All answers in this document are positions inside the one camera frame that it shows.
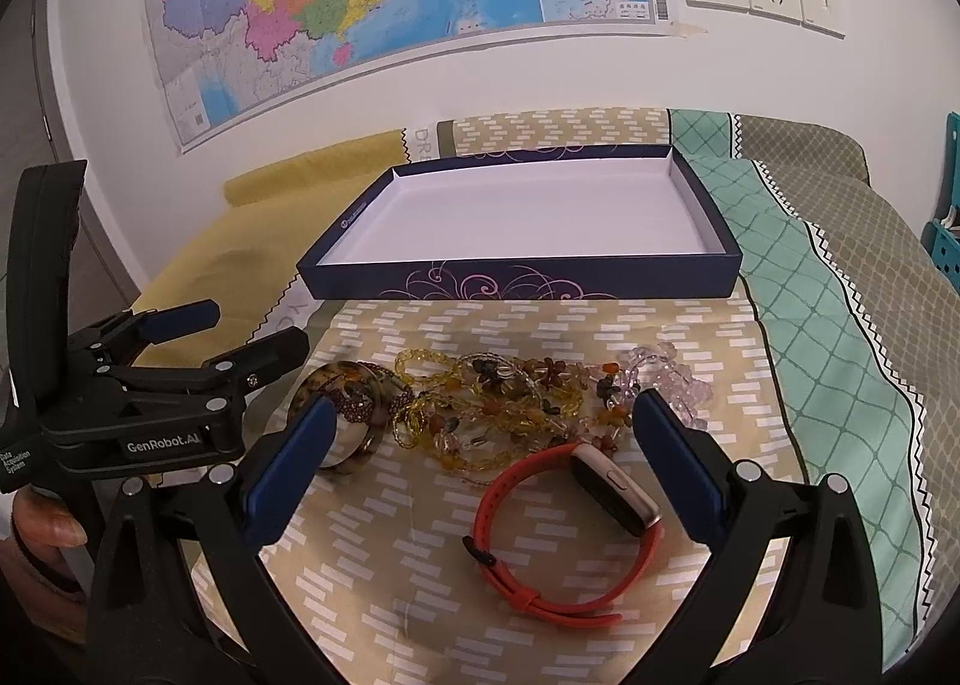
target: yellow fabric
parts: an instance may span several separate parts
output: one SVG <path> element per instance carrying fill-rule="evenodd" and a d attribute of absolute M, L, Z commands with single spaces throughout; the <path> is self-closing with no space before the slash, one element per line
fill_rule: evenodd
<path fill-rule="evenodd" d="M 134 311 L 212 298 L 220 323 L 161 346 L 138 364 L 195 367 L 250 339 L 296 277 L 320 234 L 393 165 L 407 161 L 400 130 L 284 159 L 229 180 L 232 207 L 190 241 L 133 303 Z"/>

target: red watch strap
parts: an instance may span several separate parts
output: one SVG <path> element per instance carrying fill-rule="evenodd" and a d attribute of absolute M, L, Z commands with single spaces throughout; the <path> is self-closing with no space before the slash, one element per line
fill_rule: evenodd
<path fill-rule="evenodd" d="M 608 608 L 616 597 L 625 593 L 637 581 L 637 578 L 640 577 L 653 557 L 656 542 L 659 540 L 659 524 L 653 525 L 643 533 L 640 538 L 640 551 L 637 552 L 637 560 L 624 578 L 605 595 L 579 605 L 561 605 L 544 600 L 536 590 L 521 584 L 503 561 L 493 558 L 493 556 L 481 560 L 481 557 L 488 554 L 493 517 L 496 515 L 503 499 L 507 498 L 524 479 L 542 474 L 545 471 L 568 467 L 570 456 L 573 455 L 573 450 L 576 450 L 577 447 L 577 444 L 565 444 L 540 453 L 534 453 L 502 472 L 493 484 L 487 488 L 477 508 L 477 515 L 473 521 L 472 549 L 475 551 L 475 556 L 480 556 L 478 560 L 481 563 L 481 572 L 484 578 L 509 602 L 512 609 L 517 610 L 517 612 L 526 612 L 549 621 L 549 623 L 558 624 L 558 626 L 570 627 L 570 629 L 596 629 L 597 627 L 612 626 L 622 620 L 622 616 L 618 614 L 587 617 L 584 617 L 584 615 L 598 609 Z"/>

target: hand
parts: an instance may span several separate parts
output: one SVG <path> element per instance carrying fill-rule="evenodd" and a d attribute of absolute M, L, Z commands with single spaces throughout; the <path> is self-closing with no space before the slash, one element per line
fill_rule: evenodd
<path fill-rule="evenodd" d="M 66 507 L 30 488 L 13 498 L 13 523 L 28 549 L 55 572 L 73 578 L 59 548 L 83 546 L 86 534 Z M 62 639 L 83 645 L 86 637 L 86 597 L 65 593 L 37 573 L 11 538 L 0 541 L 0 570 L 35 624 Z"/>

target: door frame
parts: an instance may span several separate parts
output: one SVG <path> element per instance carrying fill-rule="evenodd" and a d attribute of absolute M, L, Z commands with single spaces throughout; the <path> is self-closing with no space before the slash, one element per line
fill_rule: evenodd
<path fill-rule="evenodd" d="M 70 142 L 66 136 L 64 120 L 59 112 L 59 102 L 56 98 L 53 67 L 50 64 L 50 38 L 47 29 L 48 0 L 34 0 L 32 4 L 31 36 L 32 51 L 34 52 L 34 73 L 37 78 L 37 91 L 40 95 L 40 109 L 43 112 L 43 124 L 46 127 L 47 139 L 53 151 L 56 162 L 71 162 L 74 155 L 70 151 Z M 90 240 L 90 246 L 100 258 L 120 294 L 127 301 L 133 303 L 140 297 L 140 290 L 127 273 L 117 255 L 113 244 L 110 243 L 107 231 L 97 218 L 97 212 L 90 202 L 86 190 L 80 194 L 80 231 Z"/>

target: teal plastic basket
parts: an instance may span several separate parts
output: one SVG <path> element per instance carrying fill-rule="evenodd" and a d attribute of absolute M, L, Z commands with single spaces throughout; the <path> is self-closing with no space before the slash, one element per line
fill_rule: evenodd
<path fill-rule="evenodd" d="M 952 113 L 947 118 L 947 162 L 953 167 L 953 190 L 950 196 L 951 215 L 960 225 L 960 115 Z M 946 276 L 953 288 L 960 292 L 960 242 L 940 222 L 931 222 L 928 231 L 928 252 L 937 270 Z"/>

